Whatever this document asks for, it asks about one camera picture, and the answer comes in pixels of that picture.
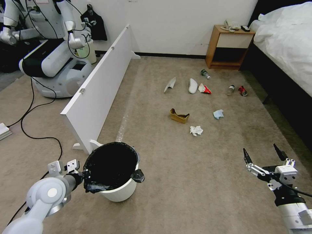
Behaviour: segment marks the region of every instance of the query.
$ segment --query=telephone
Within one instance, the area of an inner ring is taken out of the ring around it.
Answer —
[[[237,22],[231,21],[230,19],[226,19],[224,21],[224,27],[221,28],[230,32],[234,32],[239,30],[241,27]]]

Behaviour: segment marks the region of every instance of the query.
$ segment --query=baseboard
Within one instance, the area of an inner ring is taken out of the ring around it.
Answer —
[[[106,51],[96,50],[96,54],[105,54]],[[151,56],[151,57],[168,57],[168,58],[187,58],[187,59],[205,59],[206,55],[183,55],[183,54],[160,54],[160,53],[141,53],[135,52],[139,56]]]

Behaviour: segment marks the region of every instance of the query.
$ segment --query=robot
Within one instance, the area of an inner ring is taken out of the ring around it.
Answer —
[[[312,210],[307,208],[305,200],[298,193],[310,197],[311,195],[293,188],[298,176],[295,160],[289,159],[275,144],[273,146],[283,165],[261,168],[253,164],[247,151],[243,149],[247,170],[258,179],[267,182],[268,188],[274,192],[275,205],[281,212],[289,234],[311,234]]]
[[[73,6],[67,0],[5,0],[5,3],[1,41],[16,45],[30,38],[45,40],[20,60],[20,70],[54,90],[57,98],[72,97],[92,71],[88,60],[73,53],[88,45],[91,30],[85,24],[83,30],[76,30]],[[28,29],[14,32],[12,27],[18,24],[20,14]],[[63,39],[64,24],[67,41]],[[52,90],[38,82],[35,85],[43,96],[55,97]]]
[[[2,234],[43,232],[43,220],[59,211],[71,199],[74,191],[87,175],[87,171],[79,172],[79,161],[69,161],[64,167],[61,161],[48,164],[49,178],[37,181],[26,196],[27,211],[12,221]]]

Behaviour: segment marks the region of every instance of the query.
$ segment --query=white board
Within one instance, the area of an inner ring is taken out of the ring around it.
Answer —
[[[90,141],[98,139],[132,57],[140,58],[132,51],[128,24],[61,112],[87,154],[92,152]]]

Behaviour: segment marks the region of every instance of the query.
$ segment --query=white bedsheet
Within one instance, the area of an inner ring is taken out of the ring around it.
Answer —
[[[312,3],[295,7],[284,7],[275,18],[271,12],[267,21],[266,15],[260,15],[264,21],[255,20],[251,29],[256,31],[254,44],[312,96],[312,21],[309,23],[309,17],[302,17],[306,12],[311,15]],[[286,15],[289,10],[295,21]]]

